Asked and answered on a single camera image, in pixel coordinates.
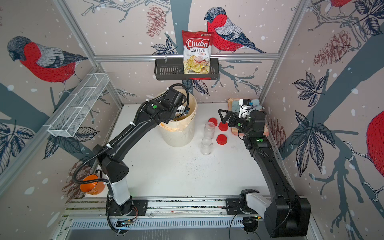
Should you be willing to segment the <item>red jar lid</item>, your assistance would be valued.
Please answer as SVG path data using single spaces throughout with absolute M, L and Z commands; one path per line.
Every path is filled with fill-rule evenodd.
M 225 144 L 227 143 L 228 138 L 227 138 L 226 135 L 224 135 L 224 134 L 220 134 L 220 135 L 217 136 L 216 141 L 217 141 L 217 143 L 218 143 L 219 145 L 222 145 L 222 146 L 223 146 L 223 145 L 225 145 Z
M 215 127 L 218 125 L 218 120 L 216 118 L 210 118 L 209 122 L 213 123 Z
M 228 123 L 219 123 L 218 127 L 222 132 L 225 132 L 229 129 Z

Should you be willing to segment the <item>glass jar with tea leaves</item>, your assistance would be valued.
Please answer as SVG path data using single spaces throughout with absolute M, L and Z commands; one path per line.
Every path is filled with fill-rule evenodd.
M 204 127 L 204 137 L 212 139 L 215 135 L 215 124 L 207 122 Z

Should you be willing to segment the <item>red-lidded glass jar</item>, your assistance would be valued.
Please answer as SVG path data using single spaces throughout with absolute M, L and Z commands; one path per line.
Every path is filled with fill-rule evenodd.
M 208 156 L 212 153 L 213 150 L 213 141 L 209 137 L 204 137 L 201 141 L 201 153 L 205 156 Z

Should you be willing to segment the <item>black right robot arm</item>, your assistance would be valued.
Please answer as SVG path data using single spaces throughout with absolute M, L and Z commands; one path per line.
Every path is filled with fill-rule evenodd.
M 243 190 L 239 196 L 240 211 L 261 216 L 272 238 L 306 236 L 311 204 L 297 194 L 276 160 L 272 145 L 264 135 L 266 113 L 249 110 L 244 118 L 228 110 L 219 109 L 218 113 L 223 124 L 237 128 L 244 135 L 245 147 L 260 167 L 271 195 L 268 200 L 259 191 Z

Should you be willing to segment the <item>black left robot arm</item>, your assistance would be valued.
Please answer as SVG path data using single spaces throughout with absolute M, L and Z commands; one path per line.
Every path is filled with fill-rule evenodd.
M 120 215 L 130 214 L 132 195 L 129 192 L 127 175 L 129 167 L 123 159 L 129 150 L 150 130 L 160 123 L 169 123 L 181 115 L 177 115 L 178 108 L 186 105 L 184 112 L 189 112 L 189 94 L 183 94 L 175 87 L 185 88 L 182 84 L 173 84 L 160 96 L 144 102 L 136 112 L 134 120 L 104 147 L 97 145 L 94 150 L 99 151 L 97 157 L 103 174 L 108 177 L 109 197 L 119 208 Z

